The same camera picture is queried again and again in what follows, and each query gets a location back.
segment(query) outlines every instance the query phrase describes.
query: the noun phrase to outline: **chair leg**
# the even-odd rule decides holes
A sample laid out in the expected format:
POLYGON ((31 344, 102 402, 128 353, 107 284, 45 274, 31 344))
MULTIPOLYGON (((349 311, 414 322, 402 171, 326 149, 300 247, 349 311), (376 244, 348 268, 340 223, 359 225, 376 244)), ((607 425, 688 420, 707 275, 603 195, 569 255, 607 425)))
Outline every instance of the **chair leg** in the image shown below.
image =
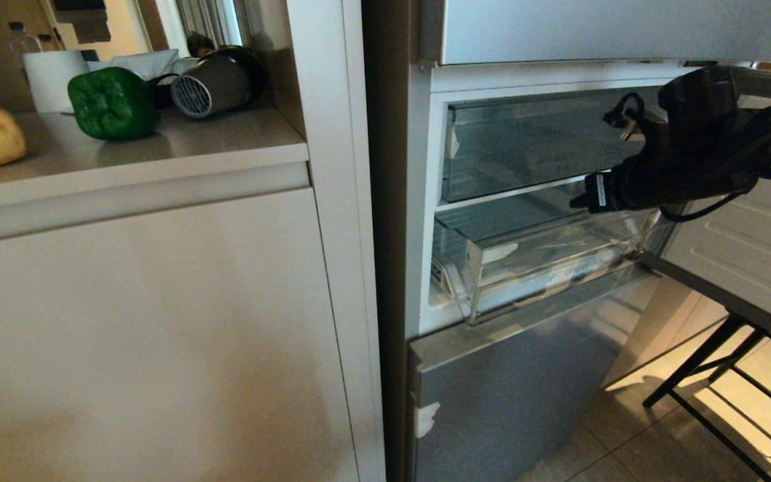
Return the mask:
POLYGON ((722 364, 719 366, 719 368, 715 369, 715 372, 711 373, 710 376, 707 378, 709 380, 710 384, 712 382, 715 382, 719 379, 720 376, 724 375, 728 370, 731 369, 734 364, 737 364, 738 361, 743 359, 746 354, 749 353, 749 351, 752 350, 752 348, 756 347, 758 343, 761 342, 761 339, 763 339, 766 336, 765 333, 762 332, 761 329, 755 329, 755 331, 749 335, 748 338, 746 338, 745 341, 740 344, 739 347, 737 347, 736 350, 734 350, 733 353, 731 353, 731 356, 729 357, 727 363, 722 364))
POLYGON ((716 329, 715 332, 713 332, 713 335, 710 335, 709 338, 707 338, 707 341, 704 341, 703 345, 698 347, 689 359, 686 359, 686 361, 683 362, 683 364, 681 364, 681 366, 677 368, 666 381, 662 382, 662 384, 656 388, 654 393, 645 399, 645 402, 643 402, 642 405, 646 406, 646 408, 654 406, 663 396, 666 396, 671 390, 674 390, 674 387, 676 387, 679 382, 682 382, 683 378, 691 375, 691 372, 693 372, 694 369, 701 366, 704 360, 715 353, 715 351, 724 345, 731 336, 734 336, 734 333, 737 333, 738 329, 744 324, 746 324, 746 322, 743 318, 734 314, 729 315, 724 323, 719 326, 719 329, 716 329))

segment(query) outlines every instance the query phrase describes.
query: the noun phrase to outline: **white cabinet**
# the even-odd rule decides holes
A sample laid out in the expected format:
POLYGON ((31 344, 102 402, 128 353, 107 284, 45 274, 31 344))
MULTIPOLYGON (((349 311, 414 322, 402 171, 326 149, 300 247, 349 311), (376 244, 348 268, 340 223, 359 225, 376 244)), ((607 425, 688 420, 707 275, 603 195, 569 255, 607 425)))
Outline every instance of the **white cabinet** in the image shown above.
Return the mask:
POLYGON ((356 480, 312 189, 0 240, 0 480, 356 480))

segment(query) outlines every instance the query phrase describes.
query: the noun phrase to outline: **cable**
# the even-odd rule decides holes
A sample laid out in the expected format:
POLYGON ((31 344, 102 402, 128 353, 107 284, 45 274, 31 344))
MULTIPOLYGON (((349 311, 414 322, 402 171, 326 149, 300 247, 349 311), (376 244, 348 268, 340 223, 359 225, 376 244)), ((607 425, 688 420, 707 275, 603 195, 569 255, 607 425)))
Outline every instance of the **cable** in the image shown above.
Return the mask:
POLYGON ((707 214, 712 213, 712 211, 718 210, 718 208, 721 208, 725 204, 728 204, 728 202, 734 201, 734 199, 740 197, 741 195, 746 194, 747 192, 736 192, 734 194, 729 195, 725 199, 722 199, 715 204, 710 205, 709 207, 704 208, 703 210, 698 211, 697 213, 689 213, 689 214, 674 214, 670 211, 668 211, 668 208, 665 206, 660 206, 659 210, 662 213, 662 216, 666 217, 670 222, 675 223, 685 223, 685 222, 691 222, 692 220, 696 220, 700 218, 701 216, 706 216, 707 214))

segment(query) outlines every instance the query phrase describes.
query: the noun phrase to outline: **metal grille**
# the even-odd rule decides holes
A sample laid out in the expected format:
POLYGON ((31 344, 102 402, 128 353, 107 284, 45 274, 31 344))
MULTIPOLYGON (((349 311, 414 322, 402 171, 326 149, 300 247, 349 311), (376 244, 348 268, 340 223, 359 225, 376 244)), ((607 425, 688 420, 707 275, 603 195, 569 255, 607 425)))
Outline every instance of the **metal grille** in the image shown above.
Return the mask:
POLYGON ((171 85, 175 106, 191 118, 203 118, 210 113, 212 101, 205 86, 190 76, 180 76, 171 85))

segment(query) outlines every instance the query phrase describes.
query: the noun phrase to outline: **crisper drawer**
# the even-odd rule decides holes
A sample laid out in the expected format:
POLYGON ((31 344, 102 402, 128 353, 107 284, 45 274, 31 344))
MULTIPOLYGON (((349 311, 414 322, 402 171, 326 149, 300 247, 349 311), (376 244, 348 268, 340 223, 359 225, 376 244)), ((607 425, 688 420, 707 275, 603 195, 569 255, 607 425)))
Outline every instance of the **crisper drawer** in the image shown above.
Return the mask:
POLYGON ((771 0, 421 0, 440 65, 680 58, 771 61, 771 0))
POLYGON ((659 112, 659 88, 623 88, 460 102, 448 106, 444 204, 601 171, 636 155, 643 141, 625 141, 603 122, 627 92, 659 112))
POLYGON ((658 280, 631 266, 412 342, 415 480, 511 482, 563 445, 658 280))
POLYGON ((588 214, 582 182, 437 213, 432 278, 470 324, 631 264, 655 210, 588 214))

